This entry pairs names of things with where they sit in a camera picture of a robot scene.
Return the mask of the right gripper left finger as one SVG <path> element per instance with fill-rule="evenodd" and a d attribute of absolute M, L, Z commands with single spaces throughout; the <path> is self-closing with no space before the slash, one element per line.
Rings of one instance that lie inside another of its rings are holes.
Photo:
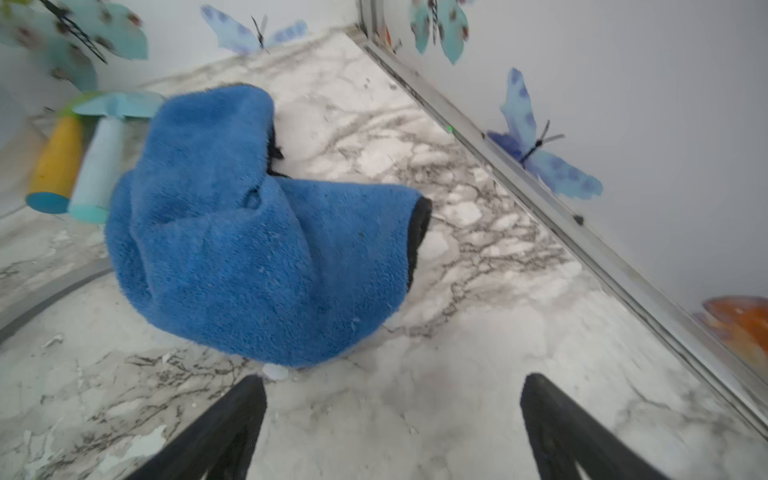
<path fill-rule="evenodd" d="M 263 380 L 249 375 L 129 477 L 244 479 L 266 410 Z"/>

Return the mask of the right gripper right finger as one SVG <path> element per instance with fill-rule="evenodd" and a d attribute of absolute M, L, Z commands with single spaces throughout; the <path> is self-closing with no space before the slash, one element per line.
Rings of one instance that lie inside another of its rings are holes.
<path fill-rule="evenodd" d="M 540 373 L 526 377 L 520 406 L 542 479 L 665 478 Z"/>

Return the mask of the blue grey rag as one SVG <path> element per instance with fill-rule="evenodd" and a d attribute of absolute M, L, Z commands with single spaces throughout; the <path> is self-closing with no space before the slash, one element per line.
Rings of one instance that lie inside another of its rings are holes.
<path fill-rule="evenodd" d="M 151 325 L 306 367 L 399 309 L 432 203 L 402 185 L 274 172 L 274 110 L 246 84 L 168 99 L 116 185 L 105 239 L 124 295 Z"/>

